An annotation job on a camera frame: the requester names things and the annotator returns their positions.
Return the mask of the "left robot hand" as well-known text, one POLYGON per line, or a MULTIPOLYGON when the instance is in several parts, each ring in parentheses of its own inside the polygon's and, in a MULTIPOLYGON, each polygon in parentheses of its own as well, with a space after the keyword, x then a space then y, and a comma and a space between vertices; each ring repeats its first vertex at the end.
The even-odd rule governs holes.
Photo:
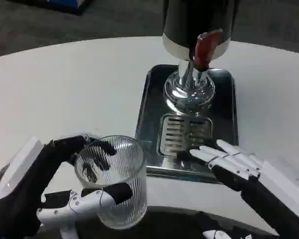
POLYGON ((23 239, 35 235, 41 226, 58 228, 62 238, 78 237, 75 223, 104 208, 119 205, 133 196, 127 183, 80 191, 45 193, 63 162, 74 165, 88 144, 101 149, 92 158, 102 170, 110 169, 106 156, 117 151, 106 141, 88 134, 42 143, 32 137, 0 170, 0 239, 23 239))

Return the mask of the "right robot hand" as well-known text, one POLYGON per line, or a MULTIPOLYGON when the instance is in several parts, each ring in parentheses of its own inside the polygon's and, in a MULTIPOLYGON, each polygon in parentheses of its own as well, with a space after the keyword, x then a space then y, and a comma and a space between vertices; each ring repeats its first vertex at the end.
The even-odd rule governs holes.
POLYGON ((286 160, 264 160, 218 139, 188 151, 217 180, 240 192, 282 239, 299 239, 299 170, 286 160))

